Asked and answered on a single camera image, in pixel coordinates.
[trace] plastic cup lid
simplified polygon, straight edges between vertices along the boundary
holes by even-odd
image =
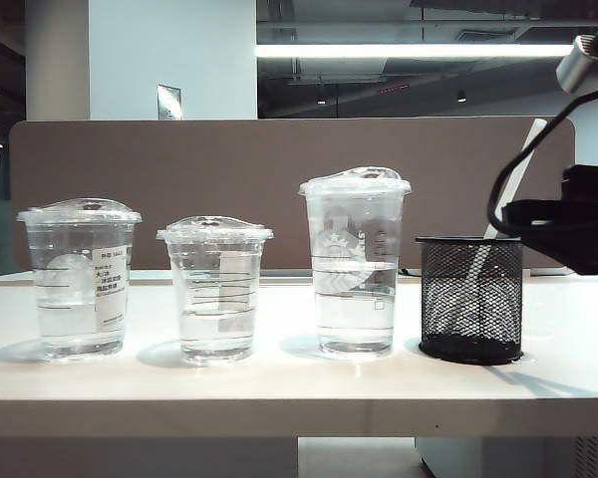
[[[315,177],[299,187],[301,195],[410,194],[410,183],[387,167],[364,166],[330,176]]]
[[[18,213],[18,221],[27,224],[108,223],[135,224],[142,222],[138,212],[112,199],[81,197],[54,202],[47,206],[30,207]]]
[[[157,239],[179,243],[263,242],[272,237],[272,231],[261,224],[224,216],[185,217],[157,231]]]

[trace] fluorescent light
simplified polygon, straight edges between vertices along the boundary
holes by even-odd
[[[371,44],[257,45],[259,58],[544,58],[564,57],[571,45],[525,44]]]

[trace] black mesh pen holder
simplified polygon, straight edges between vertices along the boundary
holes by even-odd
[[[518,239],[418,237],[422,336],[429,356],[496,365],[519,359],[522,245]]]

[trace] exposed ceiling pipe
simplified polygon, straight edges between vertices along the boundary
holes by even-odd
[[[433,74],[433,75],[428,75],[428,80],[429,82],[441,79],[441,78],[453,78],[455,77],[456,74]],[[399,87],[403,84],[403,80],[400,81],[395,81],[395,82],[386,82],[386,83],[382,83],[381,84],[381,89],[382,90],[387,90],[390,87]],[[291,115],[297,115],[303,112],[309,112],[309,111],[313,111],[313,110],[318,110],[321,108],[327,108],[327,107],[332,107],[335,103],[343,104],[343,103],[348,103],[348,102],[353,102],[355,100],[361,100],[363,98],[369,98],[369,97],[374,97],[378,94],[378,90],[377,87],[371,87],[371,88],[366,88],[366,89],[362,89],[362,90],[357,90],[353,93],[348,93],[345,95],[338,95],[337,97],[330,97],[327,99],[326,105],[319,105],[317,103],[314,104],[302,104],[302,105],[297,105],[294,107],[289,107],[289,108],[282,108],[282,109],[278,109],[278,110],[271,110],[269,112],[266,112],[266,117],[267,118],[283,118],[283,117],[289,117]]]
[[[444,75],[452,75],[452,72],[443,72]],[[383,84],[399,79],[401,82],[411,81],[419,77],[441,75],[439,72],[426,73],[302,73],[292,74],[265,74],[260,75],[260,80],[287,80],[287,85],[337,85],[347,84]]]
[[[257,22],[260,29],[287,29],[287,28],[580,28],[598,27],[598,20],[401,20],[396,22],[314,22],[314,21],[292,21],[292,22]]]

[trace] clear plastic cup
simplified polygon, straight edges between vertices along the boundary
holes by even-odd
[[[392,345],[403,199],[410,184],[384,167],[303,183],[321,349],[381,355]]]
[[[223,216],[186,217],[157,231],[170,256],[184,360],[212,365],[250,355],[262,225]]]
[[[29,208],[17,219],[27,227],[46,357],[119,351],[140,214],[110,199],[79,198]]]

